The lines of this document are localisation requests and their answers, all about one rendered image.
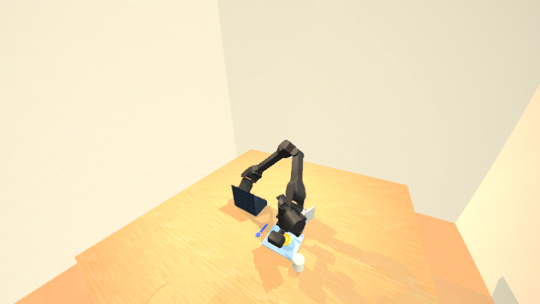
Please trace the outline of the yellow plate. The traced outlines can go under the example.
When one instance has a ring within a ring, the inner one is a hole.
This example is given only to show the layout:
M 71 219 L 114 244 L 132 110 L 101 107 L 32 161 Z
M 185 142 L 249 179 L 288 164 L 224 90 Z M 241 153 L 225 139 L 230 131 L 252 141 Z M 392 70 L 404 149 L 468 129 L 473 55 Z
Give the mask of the yellow plate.
M 287 233 L 285 233 L 284 236 L 285 236 L 285 238 L 286 238 L 286 241 L 285 241 L 285 243 L 284 243 L 284 246 L 287 246 L 287 245 L 289 245 L 289 244 L 291 243 L 292 238 L 291 238 L 291 236 L 290 236 L 289 234 L 287 234 Z

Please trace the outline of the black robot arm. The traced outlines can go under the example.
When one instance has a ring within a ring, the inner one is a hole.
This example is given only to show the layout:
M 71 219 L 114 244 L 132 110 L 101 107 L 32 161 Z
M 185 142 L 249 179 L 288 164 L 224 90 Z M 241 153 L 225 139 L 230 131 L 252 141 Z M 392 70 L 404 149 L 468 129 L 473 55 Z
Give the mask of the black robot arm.
M 303 183 L 304 154 L 288 140 L 282 141 L 278 149 L 258 165 L 253 165 L 241 173 L 241 183 L 237 188 L 250 193 L 253 183 L 256 183 L 262 173 L 283 158 L 292 157 L 291 178 L 286 188 L 286 196 L 281 194 L 278 200 L 278 214 L 287 223 L 285 232 L 299 237 L 305 228 L 307 217 L 302 213 L 306 199 L 306 189 Z M 294 202 L 298 203 L 298 205 Z

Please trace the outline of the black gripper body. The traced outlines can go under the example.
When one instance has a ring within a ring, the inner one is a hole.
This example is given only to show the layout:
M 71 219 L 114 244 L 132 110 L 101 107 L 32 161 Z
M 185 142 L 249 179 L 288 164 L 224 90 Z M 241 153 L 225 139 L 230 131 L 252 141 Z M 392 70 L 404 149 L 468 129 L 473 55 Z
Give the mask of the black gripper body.
M 278 218 L 278 222 L 276 223 L 276 225 L 280 227 L 280 230 L 279 232 L 276 232 L 274 230 L 271 231 L 267 239 L 269 243 L 273 244 L 278 248 L 282 248 L 286 240 L 284 234 L 286 233 L 285 229 L 287 227 L 287 223 L 283 217 L 279 216 L 278 213 L 276 215 L 276 218 Z

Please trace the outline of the light blue flat mat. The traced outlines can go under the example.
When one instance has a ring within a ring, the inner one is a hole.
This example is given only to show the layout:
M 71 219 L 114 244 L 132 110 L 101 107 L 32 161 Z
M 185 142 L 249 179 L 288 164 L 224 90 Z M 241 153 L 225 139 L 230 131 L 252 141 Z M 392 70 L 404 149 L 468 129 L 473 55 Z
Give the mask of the light blue flat mat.
M 300 235 L 299 237 L 294 236 L 292 233 L 287 233 L 291 236 L 292 241 L 289 245 L 283 246 L 282 248 L 278 248 L 274 246 L 273 244 L 268 242 L 268 236 L 271 233 L 271 231 L 279 232 L 280 227 L 275 225 L 272 227 L 266 238 L 262 241 L 262 245 L 266 246 L 267 248 L 273 250 L 274 252 L 283 255 L 284 257 L 288 258 L 288 260 L 293 261 L 293 255 L 298 251 L 299 246 L 301 244 L 301 241 L 304 237 L 304 235 Z

